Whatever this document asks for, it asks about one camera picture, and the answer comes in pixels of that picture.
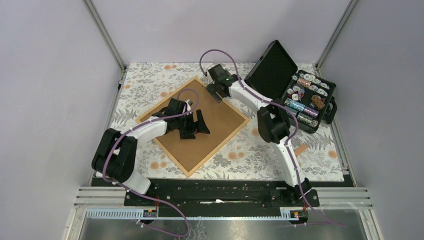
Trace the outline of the light wooden picture frame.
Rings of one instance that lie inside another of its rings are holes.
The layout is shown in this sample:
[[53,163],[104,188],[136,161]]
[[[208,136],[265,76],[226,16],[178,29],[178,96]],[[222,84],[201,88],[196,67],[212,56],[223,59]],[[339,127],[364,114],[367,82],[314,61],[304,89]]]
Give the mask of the light wooden picture frame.
[[194,139],[181,139],[177,130],[139,145],[138,169],[148,178],[186,178],[192,176],[221,150],[250,120],[227,101],[220,103],[207,92],[206,84],[198,77],[185,82],[168,94],[136,123],[147,120],[153,113],[168,105],[171,98],[196,100],[210,134],[199,133]]

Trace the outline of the brown frame backing board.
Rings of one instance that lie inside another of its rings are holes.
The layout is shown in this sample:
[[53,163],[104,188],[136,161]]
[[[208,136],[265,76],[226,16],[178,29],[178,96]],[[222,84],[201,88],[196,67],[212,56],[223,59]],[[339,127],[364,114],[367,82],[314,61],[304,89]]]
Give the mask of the brown frame backing board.
[[234,137],[249,122],[249,118],[224,100],[216,102],[206,90],[206,84],[194,77],[137,117],[136,122],[139,124],[147,120],[152,114],[166,107],[170,98],[176,98],[178,92],[186,88],[198,93],[197,108],[201,110],[210,134],[198,133],[195,139],[180,139],[179,131],[174,130],[155,138],[154,141],[182,172],[190,177]]

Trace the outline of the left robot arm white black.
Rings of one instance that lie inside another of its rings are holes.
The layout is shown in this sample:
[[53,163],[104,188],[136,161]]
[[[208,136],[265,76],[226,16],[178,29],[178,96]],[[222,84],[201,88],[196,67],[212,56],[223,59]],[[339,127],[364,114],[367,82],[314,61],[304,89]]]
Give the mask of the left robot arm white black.
[[191,105],[191,100],[171,98],[167,106],[127,131],[108,128],[94,154],[92,169],[108,181],[136,192],[135,197],[142,205],[152,204],[155,192],[150,188],[151,182],[135,169],[138,144],[175,130],[182,140],[195,139],[198,133],[209,134],[201,110]]

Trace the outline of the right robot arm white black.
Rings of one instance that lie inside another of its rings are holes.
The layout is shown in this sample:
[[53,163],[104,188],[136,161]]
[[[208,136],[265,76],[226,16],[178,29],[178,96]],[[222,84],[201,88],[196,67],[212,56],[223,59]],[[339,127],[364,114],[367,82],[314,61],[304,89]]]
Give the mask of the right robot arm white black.
[[271,145],[283,168],[284,181],[292,187],[286,193],[287,201],[293,206],[301,205],[307,199],[303,188],[309,187],[310,183],[302,172],[290,140],[289,117],[293,117],[293,113],[281,103],[255,91],[236,74],[231,75],[221,64],[202,70],[202,73],[209,82],[206,90],[218,103],[233,98],[256,113],[258,133]]

